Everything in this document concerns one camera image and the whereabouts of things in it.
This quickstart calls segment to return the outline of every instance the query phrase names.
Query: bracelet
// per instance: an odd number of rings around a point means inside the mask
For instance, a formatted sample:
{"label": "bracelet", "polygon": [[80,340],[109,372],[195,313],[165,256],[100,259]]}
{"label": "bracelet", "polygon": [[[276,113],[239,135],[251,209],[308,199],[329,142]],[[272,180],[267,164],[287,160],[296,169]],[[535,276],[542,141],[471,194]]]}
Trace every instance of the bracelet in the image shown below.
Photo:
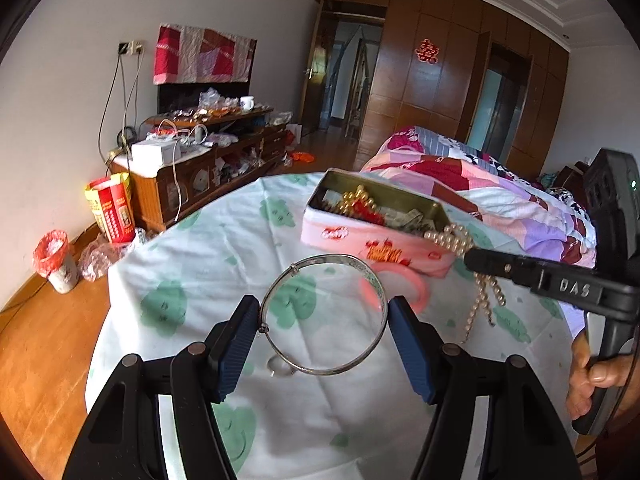
{"label": "bracelet", "polygon": [[[382,310],[382,322],[380,323],[380,329],[378,330],[378,334],[376,335],[375,339],[367,347],[367,349],[358,357],[349,361],[348,363],[335,368],[328,368],[325,370],[304,367],[298,364],[297,362],[295,362],[293,359],[291,359],[287,355],[283,354],[283,352],[280,351],[280,349],[275,345],[275,343],[272,341],[271,337],[269,336],[269,325],[267,325],[266,323],[267,312],[269,310],[269,302],[271,301],[271,298],[276,293],[276,291],[289,278],[292,278],[293,276],[297,276],[300,273],[300,269],[303,269],[304,267],[309,267],[312,265],[319,265],[319,264],[346,265],[349,267],[353,267],[356,270],[359,270],[363,274],[364,278],[371,284],[373,289],[376,291],[376,295],[380,300],[380,307]],[[305,258],[304,260],[300,260],[295,264],[291,264],[275,280],[275,282],[273,282],[273,284],[270,286],[269,290],[267,291],[267,294],[265,295],[264,299],[262,300],[262,303],[260,304],[260,310],[258,311],[258,332],[264,334],[267,337],[267,341],[273,348],[274,352],[276,352],[276,354],[292,368],[295,368],[296,370],[298,370],[299,372],[302,372],[303,374],[315,375],[315,376],[332,376],[332,375],[341,374],[343,372],[351,370],[353,367],[356,367],[361,362],[363,362],[364,359],[366,359],[369,356],[369,354],[373,352],[374,348],[378,346],[378,343],[380,343],[380,340],[382,339],[382,336],[385,333],[387,318],[388,318],[388,305],[386,304],[385,289],[383,288],[382,283],[380,283],[380,280],[376,276],[375,272],[373,272],[373,270],[371,270],[371,268],[365,262],[349,254],[320,254],[318,256],[312,256],[311,258]]]}

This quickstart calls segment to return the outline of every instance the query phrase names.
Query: white tablecloth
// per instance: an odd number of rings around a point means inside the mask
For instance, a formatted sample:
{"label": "white tablecloth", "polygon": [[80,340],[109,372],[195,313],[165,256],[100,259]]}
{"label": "white tablecloth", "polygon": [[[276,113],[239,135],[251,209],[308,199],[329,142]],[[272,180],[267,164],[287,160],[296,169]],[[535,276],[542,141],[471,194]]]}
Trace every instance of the white tablecloth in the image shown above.
{"label": "white tablecloth", "polygon": [[[89,371],[90,409],[115,365],[135,352],[144,360],[179,352],[228,319],[244,294],[261,300],[289,264],[322,251],[300,243],[306,201],[320,174],[262,178],[207,205],[110,269],[111,309]],[[509,237],[444,205],[476,243],[522,253]],[[317,366],[337,365],[371,341],[379,314],[361,304],[351,269],[301,276],[270,311],[274,339]],[[471,274],[458,262],[431,287],[422,320],[446,342],[459,342],[474,299]],[[564,396],[571,336],[555,301],[501,282],[507,307],[495,327],[478,315],[466,350],[504,360],[523,355],[548,392],[567,431]],[[257,335],[234,393],[215,407],[228,455],[241,479],[388,480],[409,478],[434,408],[414,394],[387,330],[361,365],[328,378],[296,373],[272,378],[273,350]],[[170,478],[183,479],[172,405],[161,397],[164,455]],[[464,478],[477,478],[486,427],[479,399]]]}

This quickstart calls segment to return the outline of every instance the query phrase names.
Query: red paper decoration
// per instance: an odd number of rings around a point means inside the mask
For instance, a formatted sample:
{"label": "red paper decoration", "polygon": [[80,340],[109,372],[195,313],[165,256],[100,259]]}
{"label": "red paper decoration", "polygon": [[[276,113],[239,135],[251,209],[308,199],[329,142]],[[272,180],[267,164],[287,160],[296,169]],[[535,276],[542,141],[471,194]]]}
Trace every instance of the red paper decoration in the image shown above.
{"label": "red paper decoration", "polygon": [[418,55],[418,59],[422,62],[435,65],[438,62],[438,53],[440,48],[435,46],[429,40],[422,40],[420,48],[415,49],[415,53]]}

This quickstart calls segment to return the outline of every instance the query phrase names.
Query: white mug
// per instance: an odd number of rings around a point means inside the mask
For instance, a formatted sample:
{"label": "white mug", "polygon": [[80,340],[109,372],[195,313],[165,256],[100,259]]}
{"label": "white mug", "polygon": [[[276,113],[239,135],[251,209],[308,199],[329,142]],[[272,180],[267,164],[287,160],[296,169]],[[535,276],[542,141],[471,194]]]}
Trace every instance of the white mug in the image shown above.
{"label": "white mug", "polygon": [[243,112],[250,112],[254,109],[255,98],[253,96],[246,96],[240,98],[240,105]]}

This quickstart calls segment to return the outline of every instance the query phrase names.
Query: open box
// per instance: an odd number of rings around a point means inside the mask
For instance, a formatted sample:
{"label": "open box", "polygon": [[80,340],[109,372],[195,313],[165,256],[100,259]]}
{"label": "open box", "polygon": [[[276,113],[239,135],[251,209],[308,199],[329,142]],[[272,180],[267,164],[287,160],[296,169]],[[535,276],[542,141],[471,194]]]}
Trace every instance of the open box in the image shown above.
{"label": "open box", "polygon": [[303,243],[332,253],[352,254],[363,260],[406,265],[418,272],[443,278],[456,255],[425,238],[323,210],[328,190],[343,194],[363,185],[376,205],[407,213],[420,211],[433,221],[436,231],[449,224],[444,209],[435,200],[414,194],[359,173],[328,170],[306,205],[302,222]]}

